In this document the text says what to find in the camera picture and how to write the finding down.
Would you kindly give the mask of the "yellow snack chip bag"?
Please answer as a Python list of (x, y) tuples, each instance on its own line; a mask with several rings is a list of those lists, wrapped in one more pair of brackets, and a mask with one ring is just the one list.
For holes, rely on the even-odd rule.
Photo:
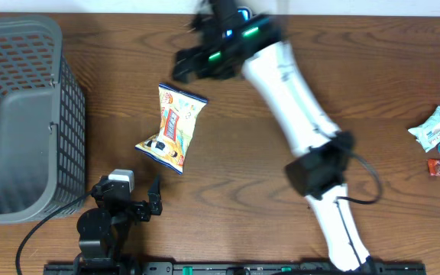
[(165, 83), (158, 86), (160, 100), (160, 128), (157, 134), (135, 145), (135, 149), (178, 174), (183, 165), (196, 120), (208, 99), (173, 88)]

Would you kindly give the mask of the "light blue snack packet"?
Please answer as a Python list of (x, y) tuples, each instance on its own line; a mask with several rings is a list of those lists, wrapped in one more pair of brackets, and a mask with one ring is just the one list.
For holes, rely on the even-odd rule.
[(440, 143), (440, 106), (421, 125), (409, 128), (416, 141), (422, 146), (425, 152), (429, 152)]

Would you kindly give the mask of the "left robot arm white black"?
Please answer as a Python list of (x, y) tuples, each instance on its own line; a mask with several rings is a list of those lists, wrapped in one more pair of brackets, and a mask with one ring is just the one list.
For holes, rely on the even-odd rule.
[(84, 212), (78, 222), (80, 254), (73, 261), (74, 274), (141, 274), (134, 257), (122, 250), (132, 225), (149, 222), (163, 210), (160, 178), (147, 192), (148, 200), (131, 199), (130, 183), (103, 176), (91, 190), (97, 206)]

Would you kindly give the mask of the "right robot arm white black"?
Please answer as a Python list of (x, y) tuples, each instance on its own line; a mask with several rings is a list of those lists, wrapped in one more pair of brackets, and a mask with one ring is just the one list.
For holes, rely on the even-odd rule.
[(235, 1), (208, 1), (191, 27), (200, 45), (176, 54), (172, 77), (230, 79), (242, 76), (260, 93), (278, 121), (295, 160), (285, 167), (293, 188), (309, 202), (332, 264), (360, 271), (369, 251), (359, 237), (345, 181), (354, 139), (325, 113), (303, 78), (278, 23), (260, 14), (247, 20)]

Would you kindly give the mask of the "white barcode scanner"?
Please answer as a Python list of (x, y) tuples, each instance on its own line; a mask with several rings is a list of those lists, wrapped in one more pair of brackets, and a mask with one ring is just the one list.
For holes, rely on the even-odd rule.
[(238, 7), (238, 13), (242, 15), (245, 21), (249, 21), (253, 17), (252, 10), (247, 6)]

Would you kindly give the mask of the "grey plastic basket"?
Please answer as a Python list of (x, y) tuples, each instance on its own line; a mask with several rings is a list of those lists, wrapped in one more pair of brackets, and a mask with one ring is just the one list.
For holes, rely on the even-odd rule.
[(0, 18), (0, 225), (66, 217), (86, 191), (85, 96), (51, 18)]

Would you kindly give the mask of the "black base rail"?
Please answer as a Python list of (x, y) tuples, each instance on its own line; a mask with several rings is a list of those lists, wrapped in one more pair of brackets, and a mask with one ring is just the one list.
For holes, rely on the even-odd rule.
[[(142, 263), (137, 271), (142, 275), (270, 275), (270, 274), (342, 274), (343, 272), (324, 261), (300, 264), (173, 264), (170, 262)], [(350, 274), (373, 275), (426, 275), (424, 264), (371, 262)]]

